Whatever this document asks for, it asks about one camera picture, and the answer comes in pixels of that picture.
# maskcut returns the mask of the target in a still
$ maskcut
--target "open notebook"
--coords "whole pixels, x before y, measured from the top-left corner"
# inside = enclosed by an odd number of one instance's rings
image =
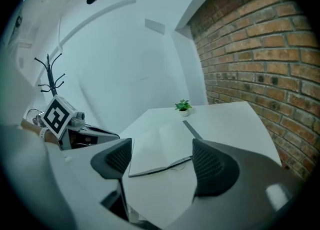
[[[177,121],[138,136],[134,140],[129,177],[156,173],[190,160],[195,137],[191,131],[194,132],[188,122]]]

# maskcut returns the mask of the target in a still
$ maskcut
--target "green plant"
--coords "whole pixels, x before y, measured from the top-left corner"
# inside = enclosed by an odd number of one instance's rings
[[[192,108],[188,102],[189,102],[189,100],[181,100],[180,103],[175,104],[176,108],[174,110],[178,109],[179,111],[186,111],[186,110]]]

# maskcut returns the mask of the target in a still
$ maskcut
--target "black coat rack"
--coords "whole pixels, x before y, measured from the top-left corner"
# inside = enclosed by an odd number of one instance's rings
[[[56,90],[56,88],[59,88],[60,86],[62,86],[62,85],[64,84],[64,81],[63,81],[60,85],[57,86],[57,81],[58,81],[60,78],[62,78],[65,74],[63,74],[61,77],[59,77],[55,82],[54,82],[54,76],[52,75],[52,66],[54,65],[54,62],[55,62],[61,55],[62,55],[62,53],[59,54],[59,55],[57,56],[57,58],[53,60],[53,62],[52,62],[51,65],[50,65],[50,63],[49,63],[49,55],[48,55],[48,54],[47,54],[47,56],[46,56],[46,65],[45,65],[42,61],[38,60],[37,58],[34,58],[36,61],[40,62],[40,63],[45,67],[46,73],[47,73],[47,75],[48,75],[49,85],[48,85],[48,84],[39,84],[38,86],[47,86],[47,87],[49,87],[49,90],[42,90],[42,89],[41,89],[41,92],[50,92],[50,91],[51,91],[52,95],[55,96],[55,95],[57,95],[57,90]]]

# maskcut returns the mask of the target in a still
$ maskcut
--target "brick wall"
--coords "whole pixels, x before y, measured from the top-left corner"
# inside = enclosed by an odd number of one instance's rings
[[[249,102],[283,167],[308,179],[320,155],[320,51],[295,0],[206,0],[189,25],[209,103]]]

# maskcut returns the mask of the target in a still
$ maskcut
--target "white table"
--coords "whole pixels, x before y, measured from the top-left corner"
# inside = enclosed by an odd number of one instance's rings
[[[187,120],[205,140],[211,140],[270,157],[281,165],[277,150],[260,118],[247,102],[196,106],[188,117],[174,108],[150,109],[121,134],[135,138],[176,120]],[[181,171],[163,172],[129,178],[123,176],[128,204],[155,226],[164,229],[175,221],[192,203],[197,185],[192,161]]]

